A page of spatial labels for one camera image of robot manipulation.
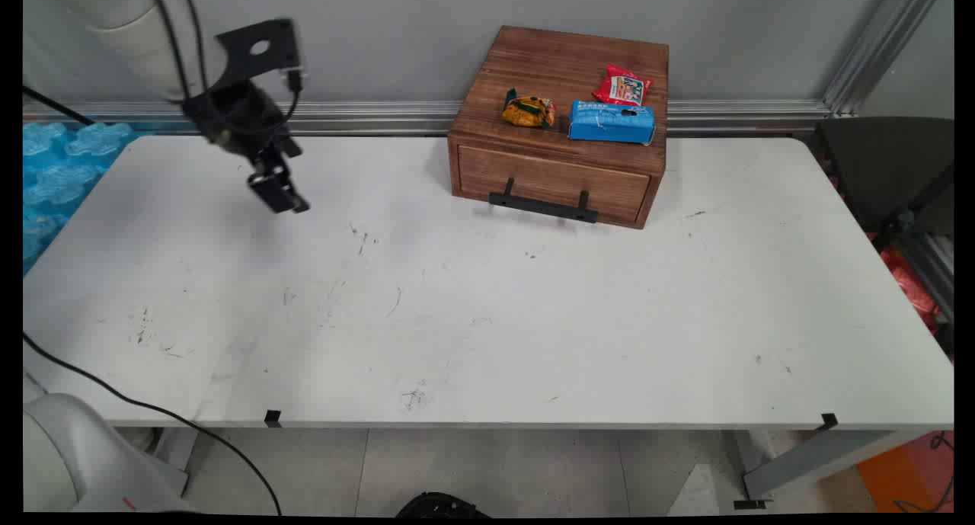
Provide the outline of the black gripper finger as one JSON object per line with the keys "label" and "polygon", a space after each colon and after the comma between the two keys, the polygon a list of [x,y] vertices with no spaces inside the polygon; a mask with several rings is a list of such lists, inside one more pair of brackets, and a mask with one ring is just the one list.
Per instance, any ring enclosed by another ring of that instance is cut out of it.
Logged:
{"label": "black gripper finger", "polygon": [[278,160],[278,153],[259,154],[253,164],[254,173],[247,178],[247,185],[273,213],[292,212],[292,204],[277,178]]}
{"label": "black gripper finger", "polygon": [[303,149],[294,139],[278,139],[276,140],[276,149],[278,151],[279,160],[276,167],[276,174],[281,184],[283,192],[285,192],[286,197],[289,198],[290,204],[292,204],[292,212],[303,213],[309,209],[309,204],[306,199],[297,191],[295,182],[292,179],[292,172],[288,164],[288,159],[295,159],[302,156]]}

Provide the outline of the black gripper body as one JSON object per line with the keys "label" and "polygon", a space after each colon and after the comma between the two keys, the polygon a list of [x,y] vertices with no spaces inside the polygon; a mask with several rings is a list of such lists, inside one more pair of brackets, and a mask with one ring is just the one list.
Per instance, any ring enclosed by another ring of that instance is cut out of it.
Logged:
{"label": "black gripper body", "polygon": [[189,98],[181,111],[208,142],[253,165],[303,153],[290,135],[286,113],[253,82]]}

